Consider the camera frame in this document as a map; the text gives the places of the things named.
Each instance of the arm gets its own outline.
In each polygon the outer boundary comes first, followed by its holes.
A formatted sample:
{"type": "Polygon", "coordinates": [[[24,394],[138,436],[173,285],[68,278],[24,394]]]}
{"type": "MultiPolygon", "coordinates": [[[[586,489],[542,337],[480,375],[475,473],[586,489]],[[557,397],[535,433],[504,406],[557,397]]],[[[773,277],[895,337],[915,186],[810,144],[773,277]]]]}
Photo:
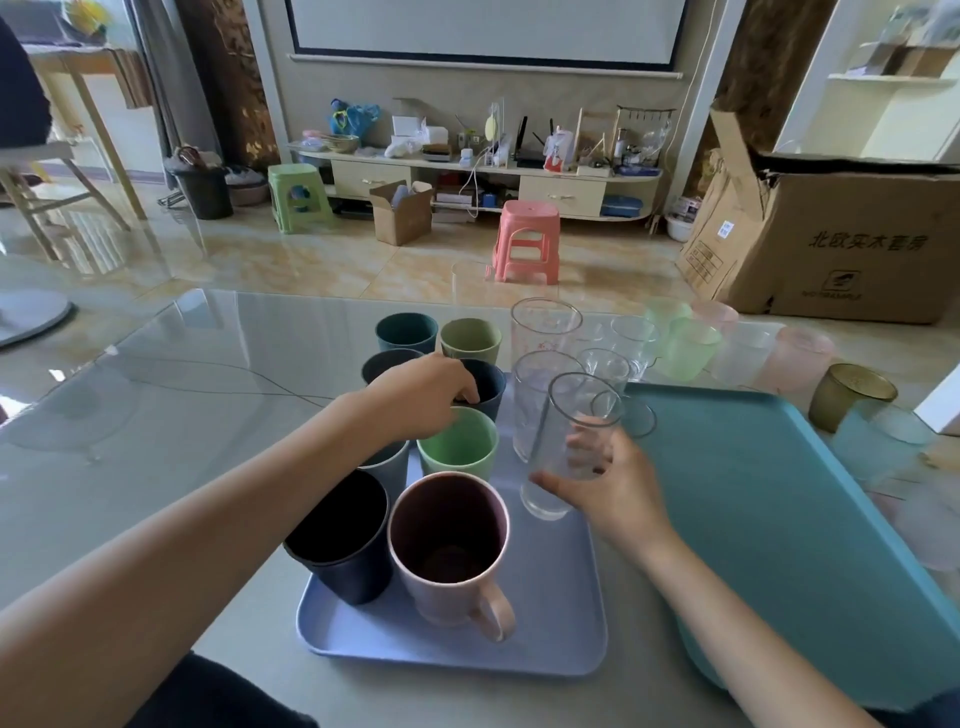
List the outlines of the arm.
{"type": "Polygon", "coordinates": [[[596,480],[531,480],[581,509],[643,570],[696,637],[757,728],[879,725],[783,641],[681,540],[667,519],[653,465],[621,429],[596,480]]]}
{"type": "Polygon", "coordinates": [[[19,598],[0,613],[4,725],[125,724],[344,476],[443,429],[458,395],[477,401],[455,359],[396,367],[19,598]]]}

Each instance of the trash can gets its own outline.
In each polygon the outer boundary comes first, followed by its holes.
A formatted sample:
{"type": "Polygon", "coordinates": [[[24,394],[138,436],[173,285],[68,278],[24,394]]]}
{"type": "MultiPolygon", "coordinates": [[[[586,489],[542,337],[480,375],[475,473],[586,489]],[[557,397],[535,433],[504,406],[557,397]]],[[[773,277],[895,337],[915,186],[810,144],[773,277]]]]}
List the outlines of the trash can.
{"type": "Polygon", "coordinates": [[[226,167],[170,170],[198,220],[219,220],[233,214],[230,191],[224,179],[228,171],[226,167]]]}

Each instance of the gold glass cup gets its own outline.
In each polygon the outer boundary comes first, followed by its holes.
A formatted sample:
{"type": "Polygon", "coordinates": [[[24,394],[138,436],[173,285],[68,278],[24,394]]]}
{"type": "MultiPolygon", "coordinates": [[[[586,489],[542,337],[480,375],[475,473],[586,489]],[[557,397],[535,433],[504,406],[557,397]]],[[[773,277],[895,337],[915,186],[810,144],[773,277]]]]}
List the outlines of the gold glass cup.
{"type": "Polygon", "coordinates": [[[859,364],[833,364],[821,378],[810,401],[810,421],[827,432],[836,432],[854,402],[893,401],[897,387],[885,376],[859,364]]]}

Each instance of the drawer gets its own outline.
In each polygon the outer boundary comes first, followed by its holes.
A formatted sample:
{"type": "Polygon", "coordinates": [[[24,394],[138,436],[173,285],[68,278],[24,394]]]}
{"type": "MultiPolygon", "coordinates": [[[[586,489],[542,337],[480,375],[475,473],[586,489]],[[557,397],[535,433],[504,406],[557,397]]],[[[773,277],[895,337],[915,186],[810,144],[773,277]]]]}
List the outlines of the drawer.
{"type": "Polygon", "coordinates": [[[520,178],[520,199],[553,203],[561,215],[599,217],[604,181],[563,180],[560,178],[523,176],[520,178]]]}
{"type": "Polygon", "coordinates": [[[371,187],[390,182],[410,183],[410,167],[399,164],[377,164],[371,161],[333,162],[333,185],[342,197],[369,196],[371,187]]]}

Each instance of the projector screen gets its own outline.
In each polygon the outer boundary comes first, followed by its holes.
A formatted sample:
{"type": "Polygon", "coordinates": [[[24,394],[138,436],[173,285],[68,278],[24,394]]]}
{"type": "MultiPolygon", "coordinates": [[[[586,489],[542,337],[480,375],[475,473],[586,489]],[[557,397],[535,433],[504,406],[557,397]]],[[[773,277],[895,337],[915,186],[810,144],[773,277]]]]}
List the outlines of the projector screen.
{"type": "Polygon", "coordinates": [[[286,0],[298,54],[670,71],[684,0],[286,0]]]}

